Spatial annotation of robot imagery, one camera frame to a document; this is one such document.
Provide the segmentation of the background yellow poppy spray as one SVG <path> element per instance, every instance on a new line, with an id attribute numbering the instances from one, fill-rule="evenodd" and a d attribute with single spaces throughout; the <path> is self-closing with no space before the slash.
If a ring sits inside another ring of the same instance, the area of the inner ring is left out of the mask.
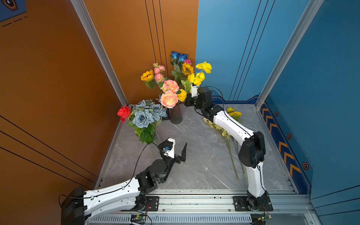
<path id="1" fill-rule="evenodd" d="M 183 72 L 187 77 L 184 88 L 186 92 L 190 92 L 192 86 L 200 86 L 205 80 L 205 74 L 212 72 L 212 65 L 204 61 L 203 63 L 197 64 L 195 67 L 188 63 L 183 64 Z"/>

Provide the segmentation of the yellow rose spray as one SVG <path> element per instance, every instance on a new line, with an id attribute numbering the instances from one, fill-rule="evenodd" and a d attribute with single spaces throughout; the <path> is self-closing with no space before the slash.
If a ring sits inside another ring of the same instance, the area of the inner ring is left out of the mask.
<path id="1" fill-rule="evenodd" d="M 232 151 L 231 151 L 231 145 L 230 145 L 230 134 L 225 131 L 221 126 L 216 125 L 215 123 L 211 122 L 209 119 L 203 118 L 203 121 L 208 124 L 211 128 L 215 129 L 220 135 L 222 140 L 224 140 L 224 142 L 226 143 L 229 155 L 230 155 L 230 159 L 231 159 L 231 163 L 233 166 L 233 170 L 235 172 L 235 176 L 237 179 L 239 179 L 235 164 L 234 164 L 234 160 L 233 160 L 233 155 L 232 155 Z"/>

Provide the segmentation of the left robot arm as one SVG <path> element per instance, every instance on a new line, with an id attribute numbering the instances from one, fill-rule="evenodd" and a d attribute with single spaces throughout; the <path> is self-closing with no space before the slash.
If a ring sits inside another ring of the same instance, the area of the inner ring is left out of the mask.
<path id="1" fill-rule="evenodd" d="M 175 140 L 169 138 L 157 146 L 161 155 L 131 179 L 96 190 L 74 189 L 61 206 L 61 224 L 84 225 L 94 218 L 116 211 L 140 211 L 146 207 L 146 195 L 165 183 L 175 163 L 186 161 L 187 148 L 174 153 Z"/>

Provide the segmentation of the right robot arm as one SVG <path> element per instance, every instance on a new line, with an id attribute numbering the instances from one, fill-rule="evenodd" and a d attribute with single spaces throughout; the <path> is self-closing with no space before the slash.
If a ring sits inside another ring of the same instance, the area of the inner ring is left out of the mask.
<path id="1" fill-rule="evenodd" d="M 204 120 L 215 128 L 225 131 L 224 137 L 232 137 L 240 145 L 238 158 L 247 174 L 248 188 L 245 211 L 273 211 L 270 194 L 263 181 L 263 162 L 266 154 L 264 135 L 252 131 L 225 109 L 212 101 L 212 92 L 207 87 L 192 86 L 187 94 L 185 106 L 200 110 Z"/>

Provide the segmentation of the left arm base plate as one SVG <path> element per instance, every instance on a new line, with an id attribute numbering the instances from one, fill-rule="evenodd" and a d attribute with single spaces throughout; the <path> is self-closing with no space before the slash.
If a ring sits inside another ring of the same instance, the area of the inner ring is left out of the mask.
<path id="1" fill-rule="evenodd" d="M 159 207 L 159 196 L 145 196 L 141 195 L 136 197 L 136 205 L 129 210 L 121 210 L 121 212 L 135 212 L 135 211 L 144 211 L 144 212 L 157 212 Z"/>

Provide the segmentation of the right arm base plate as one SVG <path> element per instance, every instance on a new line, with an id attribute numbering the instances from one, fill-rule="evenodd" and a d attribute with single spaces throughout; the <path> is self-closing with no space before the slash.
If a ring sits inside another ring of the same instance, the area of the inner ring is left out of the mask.
<path id="1" fill-rule="evenodd" d="M 270 197 L 266 194 L 259 198 L 252 196 L 234 196 L 232 197 L 236 212 L 272 212 L 273 206 Z"/>

